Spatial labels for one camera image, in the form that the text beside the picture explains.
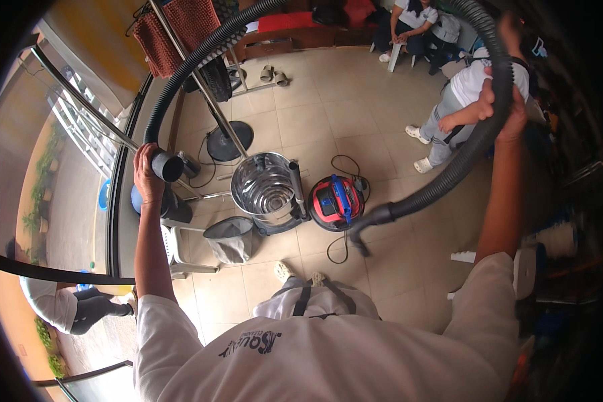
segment red cushion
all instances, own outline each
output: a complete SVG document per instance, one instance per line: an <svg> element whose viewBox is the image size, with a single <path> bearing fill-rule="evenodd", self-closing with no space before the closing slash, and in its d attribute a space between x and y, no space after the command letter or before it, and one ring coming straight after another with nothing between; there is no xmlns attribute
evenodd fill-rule
<svg viewBox="0 0 603 402"><path fill-rule="evenodd" d="M371 0L347 0L344 11L348 14L348 25L353 28L362 28L366 25L366 17L370 16L376 7Z"/></svg>
<svg viewBox="0 0 603 402"><path fill-rule="evenodd" d="M313 28L315 26L323 26L313 22L312 14L312 12L303 12L266 15L265 17L261 17L259 19L259 28L257 28L257 31L270 32L278 31L280 29Z"/></svg>

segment black pants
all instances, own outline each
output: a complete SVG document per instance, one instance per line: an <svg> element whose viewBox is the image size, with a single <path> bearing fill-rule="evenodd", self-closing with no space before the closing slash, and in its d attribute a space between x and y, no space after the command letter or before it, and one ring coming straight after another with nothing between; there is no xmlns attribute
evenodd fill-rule
<svg viewBox="0 0 603 402"><path fill-rule="evenodd" d="M395 25L395 35L403 34L404 32L412 31L413 28L398 20ZM378 28L373 34L373 43L376 44L376 48L386 53L391 50L391 13L384 10L380 12L380 18L378 20ZM411 55L421 55L424 53L424 41L422 35L410 36L406 41L406 51Z"/></svg>
<svg viewBox="0 0 603 402"><path fill-rule="evenodd" d="M82 335L106 315L115 315L123 317L133 314L132 306L129 304L116 304L109 299L112 294L100 293L97 288L92 287L74 293L78 299L76 305L76 317L69 333L72 335Z"/></svg>

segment hose nozzle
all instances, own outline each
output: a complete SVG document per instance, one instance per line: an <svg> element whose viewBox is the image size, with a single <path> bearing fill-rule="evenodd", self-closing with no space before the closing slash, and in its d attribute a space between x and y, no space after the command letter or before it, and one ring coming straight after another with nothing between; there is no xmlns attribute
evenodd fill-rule
<svg viewBox="0 0 603 402"><path fill-rule="evenodd" d="M391 214L391 205L393 205L393 203L376 206L371 212L355 221L351 229L348 230L350 242L353 243L355 248L357 248L357 251L362 254L362 257L368 257L370 252L364 242L362 242L360 232L369 226L395 221L395 218L393 218L393 215Z"/></svg>

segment hand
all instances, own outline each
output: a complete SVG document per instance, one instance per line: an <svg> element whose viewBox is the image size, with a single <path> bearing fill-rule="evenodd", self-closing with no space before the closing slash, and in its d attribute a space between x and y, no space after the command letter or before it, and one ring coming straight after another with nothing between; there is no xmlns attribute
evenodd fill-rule
<svg viewBox="0 0 603 402"><path fill-rule="evenodd" d="M134 184L144 205L161 205L165 183L152 171L152 154L158 149L155 143L141 145L134 155Z"/></svg>
<svg viewBox="0 0 603 402"><path fill-rule="evenodd" d="M397 36L398 42L396 42L396 43L404 43L404 42L406 42L406 40L409 39L409 36L411 36L411 31L407 31L407 32L399 34Z"/></svg>
<svg viewBox="0 0 603 402"><path fill-rule="evenodd" d="M438 128L440 129L440 131L442 131L442 133L446 134L449 134L451 130L453 130L453 127L456 126L457 124L451 115L441 118L438 122Z"/></svg>
<svg viewBox="0 0 603 402"><path fill-rule="evenodd" d="M491 75L491 67L485 67L485 73ZM485 79L482 84L482 91L478 102L480 103L481 113L478 116L480 120L484 120L486 117L493 116L493 107L495 96L493 90L491 90L491 80ZM515 85L512 87L512 96L514 97L514 103L511 106L511 113L507 117L507 121L503 126L502 130L496 138L496 142L508 143L512 141L520 141L520 134L525 128L527 123L527 113L525 112L525 100L523 99L518 87Z"/></svg>

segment gray filter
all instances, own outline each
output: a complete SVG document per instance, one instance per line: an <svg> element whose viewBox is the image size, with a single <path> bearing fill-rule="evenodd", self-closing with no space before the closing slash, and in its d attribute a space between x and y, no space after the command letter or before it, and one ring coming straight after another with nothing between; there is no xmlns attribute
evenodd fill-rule
<svg viewBox="0 0 603 402"><path fill-rule="evenodd" d="M253 252L253 221L232 216L203 232L215 257L226 264L243 264Z"/></svg>
<svg viewBox="0 0 603 402"><path fill-rule="evenodd" d="M263 152L243 160L233 173L232 199L258 224L277 228L294 219L289 164L275 152Z"/></svg>

